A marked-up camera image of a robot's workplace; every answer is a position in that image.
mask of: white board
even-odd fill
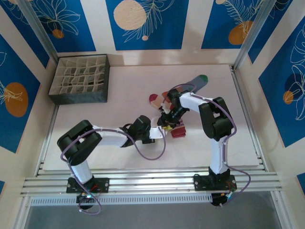
[[[205,74],[208,84],[197,94],[215,98],[223,97],[237,124],[237,134],[229,141],[228,163],[232,166],[256,166],[257,156],[247,128],[244,114],[228,65],[188,65],[188,66],[129,66],[111,67],[108,102],[101,104],[61,105],[56,117],[50,145],[43,169],[67,169],[60,160],[57,140],[83,119],[93,125],[117,128],[133,123],[140,115],[149,118],[160,113],[149,103],[151,94],[159,94],[173,86],[185,83]],[[133,146],[118,148],[99,146],[88,158],[92,169],[102,168],[178,168],[209,166],[211,143],[202,129],[199,114],[190,111],[183,116],[186,137],[173,139],[166,137],[167,148],[157,161],[143,159]],[[158,156],[163,148],[162,139],[155,144],[139,148],[147,157]]]

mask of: enclosure wall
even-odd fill
[[[232,64],[262,2],[33,0],[29,4],[59,56],[107,53],[111,66],[122,66]]]
[[[304,25],[305,2],[293,0],[256,60],[249,52],[237,71],[263,152],[280,177],[299,228],[305,224],[305,197],[297,179],[305,172]],[[259,34],[254,45],[261,40]]]
[[[1,7],[0,21],[0,228],[6,229],[48,130],[54,107],[47,91],[55,65],[46,55],[43,66]]]

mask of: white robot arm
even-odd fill
[[[96,146],[128,147],[134,145],[137,140],[141,140],[144,144],[154,143],[155,139],[165,137],[166,130],[175,128],[180,124],[179,120],[187,111],[193,110],[200,114],[203,130],[212,141],[212,161],[209,167],[209,175],[194,175],[195,190],[235,191],[237,189],[235,178],[230,175],[230,169],[226,166],[226,140],[231,134],[233,124],[227,117],[230,113],[223,98],[208,99],[189,91],[178,92],[176,89],[170,90],[167,96],[173,104],[173,109],[167,110],[160,107],[162,113],[156,128],[151,127],[149,118],[141,115],[133,124],[117,129],[103,129],[91,125],[87,120],[83,120],[64,134],[57,144],[67,158],[78,183],[81,182],[92,193],[101,192],[100,188],[94,189],[101,178],[94,178],[86,161]],[[78,141],[81,135],[88,132],[90,134],[82,138],[82,142]],[[76,182],[74,184],[76,186],[74,189],[70,188],[69,192],[81,193],[84,191],[77,186]],[[219,205],[226,201],[227,196],[221,194],[213,200],[212,204]]]

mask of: storage box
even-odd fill
[[[105,54],[61,57],[49,97],[56,105],[105,103],[109,70]]]

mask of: metal bracket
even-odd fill
[[[236,180],[234,175],[230,175],[230,177],[225,181],[217,181],[213,182],[213,179],[210,175],[201,176],[199,174],[195,174],[193,177],[193,184],[195,191],[214,191],[219,190],[220,192],[234,192],[237,190]]]
[[[91,188],[92,193],[108,193],[109,190],[109,178],[94,178],[94,186]],[[83,193],[84,190],[77,183],[77,181],[70,177],[68,179],[66,193]]]

